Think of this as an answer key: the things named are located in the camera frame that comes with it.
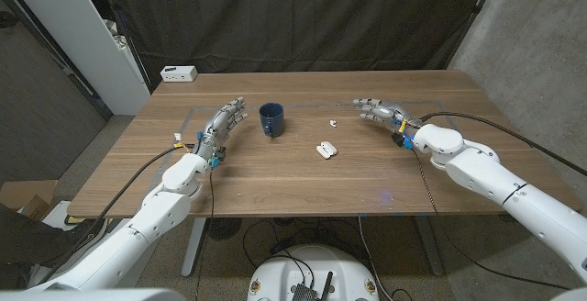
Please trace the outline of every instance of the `cardboard box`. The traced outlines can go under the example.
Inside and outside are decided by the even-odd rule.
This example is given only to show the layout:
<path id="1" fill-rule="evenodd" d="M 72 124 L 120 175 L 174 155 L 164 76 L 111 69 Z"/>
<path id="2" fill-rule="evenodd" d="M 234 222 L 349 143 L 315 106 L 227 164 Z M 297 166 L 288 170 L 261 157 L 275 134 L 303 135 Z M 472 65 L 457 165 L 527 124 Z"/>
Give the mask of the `cardboard box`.
<path id="1" fill-rule="evenodd" d="M 42 220 L 48 213 L 49 204 L 57 186 L 56 180 L 5 182 L 0 189 L 0 203 L 22 215 Z"/>

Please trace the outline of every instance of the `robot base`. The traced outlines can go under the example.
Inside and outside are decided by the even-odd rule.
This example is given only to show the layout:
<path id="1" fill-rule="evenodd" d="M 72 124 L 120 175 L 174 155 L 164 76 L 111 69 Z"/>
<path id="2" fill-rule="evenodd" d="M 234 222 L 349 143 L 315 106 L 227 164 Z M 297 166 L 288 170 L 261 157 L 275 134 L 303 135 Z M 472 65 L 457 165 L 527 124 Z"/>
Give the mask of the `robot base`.
<path id="1" fill-rule="evenodd" d="M 357 259 L 344 251 L 325 245 L 298 245 L 288 249 L 292 257 L 304 261 L 314 272 L 317 300 L 376 301 L 379 300 L 376 283 L 371 272 Z M 312 275 L 299 262 L 304 271 L 305 286 L 309 287 Z M 328 272 L 332 272 L 330 293 L 322 296 Z M 295 287 L 302 283 L 302 274 L 293 260 L 278 257 L 263 263 L 250 279 L 248 301 L 292 301 Z"/>

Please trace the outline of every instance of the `black curtain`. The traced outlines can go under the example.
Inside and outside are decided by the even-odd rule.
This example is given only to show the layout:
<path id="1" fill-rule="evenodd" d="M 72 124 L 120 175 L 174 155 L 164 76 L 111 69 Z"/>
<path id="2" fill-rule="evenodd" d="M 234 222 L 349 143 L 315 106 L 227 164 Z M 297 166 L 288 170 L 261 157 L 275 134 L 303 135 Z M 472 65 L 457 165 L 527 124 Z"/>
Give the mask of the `black curtain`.
<path id="1" fill-rule="evenodd" d="M 198 72 L 438 69 L 477 0 L 112 0 L 151 81 Z"/>

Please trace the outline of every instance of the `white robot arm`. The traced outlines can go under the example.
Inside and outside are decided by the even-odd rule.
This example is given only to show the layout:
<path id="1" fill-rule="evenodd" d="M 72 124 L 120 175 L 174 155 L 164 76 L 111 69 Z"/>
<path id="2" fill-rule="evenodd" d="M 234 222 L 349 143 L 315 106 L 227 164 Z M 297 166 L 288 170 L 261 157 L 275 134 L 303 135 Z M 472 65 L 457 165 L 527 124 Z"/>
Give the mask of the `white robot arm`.
<path id="1" fill-rule="evenodd" d="M 118 232 L 100 244 L 67 273 L 28 291 L 48 289 L 95 290 L 112 288 L 143 252 L 162 234 L 189 214 L 200 194 L 202 181 L 224 159 L 228 132 L 247 117 L 242 97 L 231 101 L 212 116 L 198 135 L 199 145 L 170 167 L 162 182 L 147 194 L 138 213 Z"/>
<path id="2" fill-rule="evenodd" d="M 489 147 L 453 129 L 410 117 L 397 103 L 355 99 L 361 117 L 383 123 L 400 146 L 431 153 L 431 163 L 458 185 L 501 206 L 554 250 L 587 284 L 587 218 L 500 164 Z"/>

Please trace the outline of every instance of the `wooden table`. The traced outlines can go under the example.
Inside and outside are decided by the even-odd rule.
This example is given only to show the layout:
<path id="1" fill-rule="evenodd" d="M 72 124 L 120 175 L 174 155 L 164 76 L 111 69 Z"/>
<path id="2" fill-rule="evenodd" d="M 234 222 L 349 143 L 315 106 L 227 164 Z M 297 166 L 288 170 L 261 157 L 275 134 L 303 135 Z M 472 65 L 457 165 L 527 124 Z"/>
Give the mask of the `wooden table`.
<path id="1" fill-rule="evenodd" d="M 414 154 L 398 148 L 382 125 L 359 118 L 354 98 L 402 103 L 415 117 L 448 110 L 488 118 L 513 128 L 464 72 L 285 72 L 200 74 L 193 83 L 161 84 L 100 163 L 69 207 L 75 217 L 96 217 L 132 174 L 169 149 L 173 133 L 196 142 L 196 133 L 223 104 L 244 96 L 249 118 L 231 133 L 227 158 L 213 173 L 218 217 L 421 215 L 433 213 Z M 285 131 L 263 134 L 259 106 L 285 107 Z M 330 126 L 334 119 L 337 128 Z M 435 117 L 428 122 L 457 128 L 466 139 L 492 147 L 502 164 L 574 209 L 580 200 L 538 153 L 476 121 Z M 324 160 L 316 145 L 328 140 L 338 154 Z M 183 155 L 152 164 L 108 213 L 132 217 L 162 172 Z M 441 214 L 494 214 L 501 208 L 452 182 L 420 154 Z M 191 214 L 209 217 L 210 187 Z"/>

